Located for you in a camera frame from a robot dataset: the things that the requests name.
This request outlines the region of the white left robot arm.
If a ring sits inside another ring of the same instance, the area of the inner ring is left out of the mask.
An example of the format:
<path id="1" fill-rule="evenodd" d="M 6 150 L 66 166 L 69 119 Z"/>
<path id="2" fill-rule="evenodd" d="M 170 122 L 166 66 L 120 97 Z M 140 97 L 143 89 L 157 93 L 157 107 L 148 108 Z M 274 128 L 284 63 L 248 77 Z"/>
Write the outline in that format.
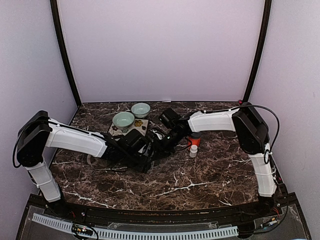
<path id="1" fill-rule="evenodd" d="M 45 148 L 58 148 L 84 153 L 95 158 L 123 162 L 127 167 L 145 173 L 154 156 L 153 144 L 138 130 L 126 135 L 92 132 L 65 125 L 38 111 L 18 132 L 12 152 L 15 168 L 24 167 L 40 189 L 51 210 L 60 218 L 71 213 L 63 193 L 54 180 L 43 152 Z"/>

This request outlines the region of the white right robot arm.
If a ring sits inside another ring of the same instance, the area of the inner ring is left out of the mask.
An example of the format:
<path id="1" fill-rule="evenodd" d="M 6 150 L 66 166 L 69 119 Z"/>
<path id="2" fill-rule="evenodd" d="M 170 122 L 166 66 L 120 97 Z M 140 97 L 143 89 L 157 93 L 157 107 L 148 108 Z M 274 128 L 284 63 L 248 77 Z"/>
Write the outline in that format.
<path id="1" fill-rule="evenodd" d="M 277 189 L 276 168 L 273 166 L 269 127 L 257 111 L 258 105 L 244 102 L 240 106 L 214 111 L 194 111 L 180 116 L 167 108 L 159 120 L 170 131 L 161 139 L 155 137 L 152 148 L 155 157 L 165 158 L 175 152 L 185 137 L 207 131 L 235 132 L 240 148 L 248 154 L 258 183 L 258 194 L 264 199 L 255 205 L 255 213 L 266 217 L 275 208 L 271 199 Z"/>

